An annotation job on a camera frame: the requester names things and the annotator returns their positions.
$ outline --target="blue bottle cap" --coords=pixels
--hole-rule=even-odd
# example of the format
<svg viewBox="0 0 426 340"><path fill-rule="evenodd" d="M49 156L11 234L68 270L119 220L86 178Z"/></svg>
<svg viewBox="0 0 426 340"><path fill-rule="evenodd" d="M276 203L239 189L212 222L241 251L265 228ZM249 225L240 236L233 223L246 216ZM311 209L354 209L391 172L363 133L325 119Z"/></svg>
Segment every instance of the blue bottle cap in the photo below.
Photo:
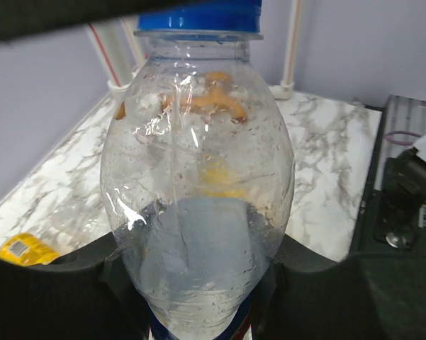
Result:
<svg viewBox="0 0 426 340"><path fill-rule="evenodd" d="M262 0L210 0L139 16L137 29L260 32Z"/></svg>

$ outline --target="gray wall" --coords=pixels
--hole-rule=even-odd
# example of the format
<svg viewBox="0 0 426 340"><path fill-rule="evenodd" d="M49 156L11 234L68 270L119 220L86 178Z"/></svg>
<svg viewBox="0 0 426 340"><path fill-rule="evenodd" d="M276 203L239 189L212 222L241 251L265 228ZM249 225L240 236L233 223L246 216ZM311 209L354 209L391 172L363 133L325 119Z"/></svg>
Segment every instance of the gray wall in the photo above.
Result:
<svg viewBox="0 0 426 340"><path fill-rule="evenodd" d="M82 28L0 45L0 200L107 92Z"/></svg>
<svg viewBox="0 0 426 340"><path fill-rule="evenodd" d="M383 105L389 94L426 100L426 0L305 0L296 89ZM280 82L290 0L263 0L265 40L252 63Z"/></svg>

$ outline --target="yellow can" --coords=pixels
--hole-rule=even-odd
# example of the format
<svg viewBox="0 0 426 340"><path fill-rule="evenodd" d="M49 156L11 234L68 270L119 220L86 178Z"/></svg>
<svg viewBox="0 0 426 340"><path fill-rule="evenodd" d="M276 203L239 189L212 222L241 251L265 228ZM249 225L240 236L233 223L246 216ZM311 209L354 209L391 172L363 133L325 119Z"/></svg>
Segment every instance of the yellow can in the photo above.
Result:
<svg viewBox="0 0 426 340"><path fill-rule="evenodd" d="M0 259L19 266L49 264L57 257L60 254L27 232L10 238L0 248Z"/></svg>

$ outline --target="white marble countertop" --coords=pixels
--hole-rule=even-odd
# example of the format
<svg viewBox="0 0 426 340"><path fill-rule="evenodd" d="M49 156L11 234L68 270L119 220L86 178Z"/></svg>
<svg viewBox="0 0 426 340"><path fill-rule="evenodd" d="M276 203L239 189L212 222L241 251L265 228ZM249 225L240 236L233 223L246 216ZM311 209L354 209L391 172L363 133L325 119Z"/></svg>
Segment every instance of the white marble countertop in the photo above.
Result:
<svg viewBox="0 0 426 340"><path fill-rule="evenodd" d="M113 103L102 104L0 204L0 246L30 232L66 254L109 231L99 163ZM279 107L296 156L286 233L339 261L348 253L381 114L301 93Z"/></svg>

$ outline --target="plastic bottle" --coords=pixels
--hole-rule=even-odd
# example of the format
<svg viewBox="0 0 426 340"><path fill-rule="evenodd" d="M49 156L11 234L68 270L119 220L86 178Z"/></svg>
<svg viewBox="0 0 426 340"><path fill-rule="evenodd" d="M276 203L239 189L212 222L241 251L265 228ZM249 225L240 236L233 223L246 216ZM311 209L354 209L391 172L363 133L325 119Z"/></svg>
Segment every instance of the plastic bottle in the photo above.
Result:
<svg viewBox="0 0 426 340"><path fill-rule="evenodd" d="M249 61L260 8L216 0L139 20L150 57L112 119L101 190L159 339L222 339L286 229L293 150Z"/></svg>

